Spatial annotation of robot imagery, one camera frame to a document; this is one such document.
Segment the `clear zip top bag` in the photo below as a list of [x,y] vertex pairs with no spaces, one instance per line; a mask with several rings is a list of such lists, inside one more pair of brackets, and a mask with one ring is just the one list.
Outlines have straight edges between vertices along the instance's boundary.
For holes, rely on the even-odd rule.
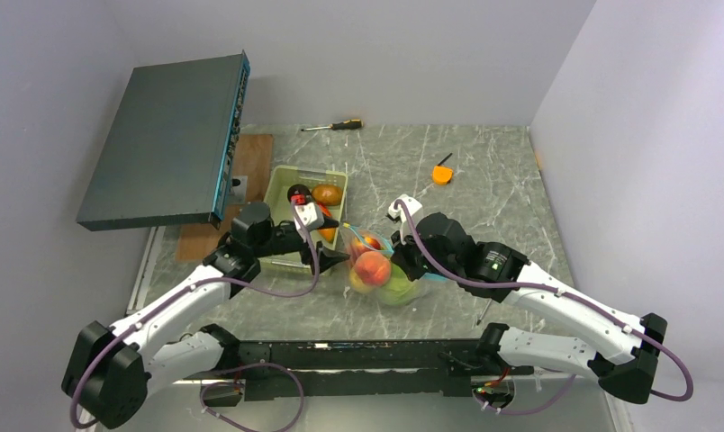
[[410,281],[392,261],[392,243],[369,229],[343,223],[339,227],[344,252],[349,255],[348,286],[385,306],[404,306],[427,295],[433,284],[446,278],[425,274]]

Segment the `peach toy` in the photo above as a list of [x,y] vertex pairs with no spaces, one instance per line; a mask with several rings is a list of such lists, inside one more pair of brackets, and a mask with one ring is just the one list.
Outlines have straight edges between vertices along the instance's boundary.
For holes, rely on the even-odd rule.
[[378,251],[368,251],[359,256],[352,270],[367,284],[376,287],[387,284],[392,275],[392,264],[387,256]]

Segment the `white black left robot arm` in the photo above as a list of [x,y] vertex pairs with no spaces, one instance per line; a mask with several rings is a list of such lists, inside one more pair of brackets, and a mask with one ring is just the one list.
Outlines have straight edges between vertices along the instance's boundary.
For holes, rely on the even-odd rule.
[[274,223],[266,203],[245,206],[216,249],[182,283],[124,319],[109,326],[93,321],[79,332],[61,384],[71,399],[74,428],[97,423],[117,428],[150,395],[194,374],[225,378],[275,367],[257,362],[218,325],[205,326],[185,340],[173,338],[207,311],[251,288],[263,257],[297,253],[311,268],[315,283],[321,273],[348,260],[348,255],[312,241],[312,231],[339,225],[318,203],[294,197],[290,207],[291,219]]

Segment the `yellow lemon toy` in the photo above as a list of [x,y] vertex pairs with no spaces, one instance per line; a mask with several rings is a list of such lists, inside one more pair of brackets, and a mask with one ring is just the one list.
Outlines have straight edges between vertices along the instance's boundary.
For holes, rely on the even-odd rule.
[[369,294],[376,289],[376,286],[365,283],[358,274],[351,270],[348,274],[349,286],[357,293]]

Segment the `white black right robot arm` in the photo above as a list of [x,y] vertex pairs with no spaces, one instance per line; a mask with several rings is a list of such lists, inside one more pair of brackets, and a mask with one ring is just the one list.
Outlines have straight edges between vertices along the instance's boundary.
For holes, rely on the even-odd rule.
[[579,375],[622,401],[645,404],[653,388],[667,330],[666,320],[613,309],[557,280],[521,252],[498,242],[476,242],[455,220],[428,216],[418,206],[394,201],[390,220],[394,263],[409,280],[442,276],[475,297],[532,311],[569,331],[543,335],[504,323],[486,325],[476,361],[489,374],[536,366]]

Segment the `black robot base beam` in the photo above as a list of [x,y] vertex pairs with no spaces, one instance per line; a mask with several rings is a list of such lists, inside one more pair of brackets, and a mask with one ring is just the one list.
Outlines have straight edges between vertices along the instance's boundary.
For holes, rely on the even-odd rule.
[[484,381],[529,375],[477,352],[475,338],[414,340],[242,341],[235,355],[194,373],[234,381],[246,401],[295,396],[436,393],[468,397]]

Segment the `red apple toy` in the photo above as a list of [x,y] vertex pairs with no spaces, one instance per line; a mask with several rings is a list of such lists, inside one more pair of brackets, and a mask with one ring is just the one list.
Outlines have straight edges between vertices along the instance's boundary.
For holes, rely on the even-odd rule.
[[383,250],[383,246],[377,238],[371,236],[356,236],[352,240],[352,247],[359,253],[363,254],[368,251]]

